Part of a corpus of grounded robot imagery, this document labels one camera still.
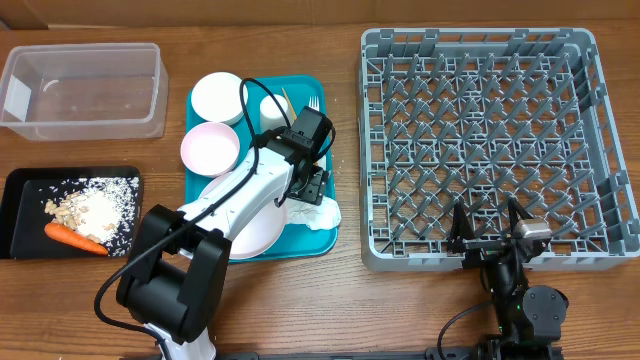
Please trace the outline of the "white bowl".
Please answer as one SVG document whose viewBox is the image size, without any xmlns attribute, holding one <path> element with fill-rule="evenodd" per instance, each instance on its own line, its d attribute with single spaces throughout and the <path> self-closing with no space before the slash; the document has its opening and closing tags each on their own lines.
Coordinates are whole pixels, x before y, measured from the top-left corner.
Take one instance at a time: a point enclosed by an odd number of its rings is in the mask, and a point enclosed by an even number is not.
<svg viewBox="0 0 640 360">
<path fill-rule="evenodd" d="M 242 98 L 247 105 L 249 93 L 243 86 L 240 97 L 241 78 L 229 72 L 214 72 L 201 78 L 191 92 L 191 106 L 205 121 L 233 126 L 242 119 Z"/>
</svg>

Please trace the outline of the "white tissue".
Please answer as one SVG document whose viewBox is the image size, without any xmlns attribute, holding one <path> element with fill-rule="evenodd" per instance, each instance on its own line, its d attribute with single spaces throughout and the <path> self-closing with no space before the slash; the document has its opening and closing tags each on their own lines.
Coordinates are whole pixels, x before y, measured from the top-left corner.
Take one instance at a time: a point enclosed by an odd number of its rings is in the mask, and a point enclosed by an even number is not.
<svg viewBox="0 0 640 360">
<path fill-rule="evenodd" d="M 285 205 L 289 224 L 305 225 L 313 231 L 334 229 L 342 220 L 338 203 L 327 196 L 319 205 L 295 199 L 287 199 Z"/>
</svg>

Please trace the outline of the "food scraps pile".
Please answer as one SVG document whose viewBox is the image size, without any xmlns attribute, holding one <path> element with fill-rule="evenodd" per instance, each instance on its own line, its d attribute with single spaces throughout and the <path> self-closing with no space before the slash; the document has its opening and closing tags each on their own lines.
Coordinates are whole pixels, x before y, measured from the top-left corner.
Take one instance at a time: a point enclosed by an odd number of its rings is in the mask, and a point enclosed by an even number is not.
<svg viewBox="0 0 640 360">
<path fill-rule="evenodd" d="M 44 190 L 45 226 L 62 224 L 101 244 L 110 257 L 128 253 L 139 214 L 139 178 L 68 178 Z"/>
</svg>

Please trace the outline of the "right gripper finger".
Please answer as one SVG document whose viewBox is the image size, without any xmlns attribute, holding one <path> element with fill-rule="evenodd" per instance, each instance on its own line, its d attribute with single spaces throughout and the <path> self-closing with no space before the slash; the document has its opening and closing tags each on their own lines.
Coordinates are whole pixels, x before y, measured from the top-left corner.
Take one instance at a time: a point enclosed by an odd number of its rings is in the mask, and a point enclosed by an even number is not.
<svg viewBox="0 0 640 360">
<path fill-rule="evenodd" d="M 453 220 L 449 239 L 452 241 L 475 239 L 473 228 L 461 202 L 457 202 L 453 207 Z"/>
<path fill-rule="evenodd" d="M 516 197 L 510 197 L 507 201 L 507 208 L 509 214 L 510 229 L 514 230 L 520 220 L 529 220 L 533 216 L 527 212 L 524 207 L 518 202 Z"/>
</svg>

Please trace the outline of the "white upside-down cup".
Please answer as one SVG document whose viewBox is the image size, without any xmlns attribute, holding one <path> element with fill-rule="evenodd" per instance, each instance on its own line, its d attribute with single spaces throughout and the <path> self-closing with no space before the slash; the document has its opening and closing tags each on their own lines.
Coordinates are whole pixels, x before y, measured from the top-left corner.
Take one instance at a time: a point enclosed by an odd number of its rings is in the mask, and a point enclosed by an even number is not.
<svg viewBox="0 0 640 360">
<path fill-rule="evenodd" d="M 279 94 L 274 95 L 277 102 L 280 104 L 280 107 L 285 111 L 289 122 L 293 121 L 293 111 L 289 106 L 286 99 Z M 282 112 L 273 101 L 273 99 L 267 95 L 265 96 L 260 103 L 260 129 L 261 132 L 264 133 L 267 130 L 273 130 L 281 126 L 286 126 L 287 123 L 282 115 Z"/>
</svg>

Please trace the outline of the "orange carrot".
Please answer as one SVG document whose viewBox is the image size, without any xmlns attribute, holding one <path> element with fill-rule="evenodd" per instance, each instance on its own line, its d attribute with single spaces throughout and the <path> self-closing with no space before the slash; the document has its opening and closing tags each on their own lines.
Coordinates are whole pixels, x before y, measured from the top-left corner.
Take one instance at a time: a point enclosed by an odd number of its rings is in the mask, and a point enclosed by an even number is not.
<svg viewBox="0 0 640 360">
<path fill-rule="evenodd" d="M 65 245 L 69 245 L 93 254 L 108 256 L 108 250 L 103 247 L 101 244 L 98 244 L 78 233 L 74 230 L 59 224 L 59 223 L 48 223 L 44 227 L 44 231 L 46 235 L 60 243 Z"/>
</svg>

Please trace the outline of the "pink plate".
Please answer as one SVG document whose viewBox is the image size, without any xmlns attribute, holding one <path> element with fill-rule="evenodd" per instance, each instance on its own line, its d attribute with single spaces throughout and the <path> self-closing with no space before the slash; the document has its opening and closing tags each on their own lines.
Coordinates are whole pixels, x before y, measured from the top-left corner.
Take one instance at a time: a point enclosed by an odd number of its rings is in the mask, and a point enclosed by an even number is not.
<svg viewBox="0 0 640 360">
<path fill-rule="evenodd" d="M 287 222 L 286 207 L 278 208 L 273 199 L 263 201 L 258 185 L 259 175 L 253 175 L 229 200 L 218 209 L 224 220 L 231 222 L 236 232 L 230 259 L 243 261 L 263 254 L 282 234 Z"/>
</svg>

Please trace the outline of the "pink bowl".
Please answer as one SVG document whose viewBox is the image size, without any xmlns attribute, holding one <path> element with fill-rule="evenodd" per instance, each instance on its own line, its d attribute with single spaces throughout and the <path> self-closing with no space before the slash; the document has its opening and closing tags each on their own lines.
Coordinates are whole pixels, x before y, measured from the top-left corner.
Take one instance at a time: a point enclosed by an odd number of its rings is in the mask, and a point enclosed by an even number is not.
<svg viewBox="0 0 640 360">
<path fill-rule="evenodd" d="M 193 127 L 180 146 L 184 166 L 205 177 L 217 177 L 231 171 L 237 164 L 239 151 L 236 132 L 226 124 L 213 122 Z"/>
</svg>

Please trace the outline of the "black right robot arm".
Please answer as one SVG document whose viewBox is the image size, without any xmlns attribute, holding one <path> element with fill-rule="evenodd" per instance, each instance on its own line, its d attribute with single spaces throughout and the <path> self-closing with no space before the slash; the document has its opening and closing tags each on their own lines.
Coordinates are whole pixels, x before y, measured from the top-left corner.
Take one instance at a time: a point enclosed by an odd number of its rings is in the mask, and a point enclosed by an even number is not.
<svg viewBox="0 0 640 360">
<path fill-rule="evenodd" d="M 553 344 L 561 338 L 569 300 L 561 291 L 531 286 L 524 264 L 541 255 L 551 240 L 547 222 L 531 215 L 514 198 L 507 202 L 509 230 L 498 240 L 480 241 L 464 207 L 453 207 L 452 228 L 447 249 L 463 256 L 462 267 L 480 270 L 481 285 L 491 299 L 468 308 L 451 318 L 441 329 L 436 349 L 442 359 L 448 351 L 442 346 L 446 331 L 459 319 L 492 306 L 499 333 L 486 335 L 470 348 L 460 348 L 463 359 L 561 359 L 562 349 Z"/>
</svg>

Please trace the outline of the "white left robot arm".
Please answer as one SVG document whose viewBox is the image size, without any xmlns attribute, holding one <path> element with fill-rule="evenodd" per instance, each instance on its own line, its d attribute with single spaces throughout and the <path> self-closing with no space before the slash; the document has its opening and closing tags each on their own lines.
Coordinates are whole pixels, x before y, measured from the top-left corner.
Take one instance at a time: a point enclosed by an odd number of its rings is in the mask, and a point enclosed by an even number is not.
<svg viewBox="0 0 640 360">
<path fill-rule="evenodd" d="M 267 205 L 321 204 L 328 174 L 317 163 L 334 135 L 325 114 L 304 107 L 291 126 L 259 135 L 245 161 L 204 197 L 177 211 L 156 205 L 143 217 L 116 300 L 158 341 L 162 358 L 214 358 L 205 330 L 233 240 Z"/>
</svg>

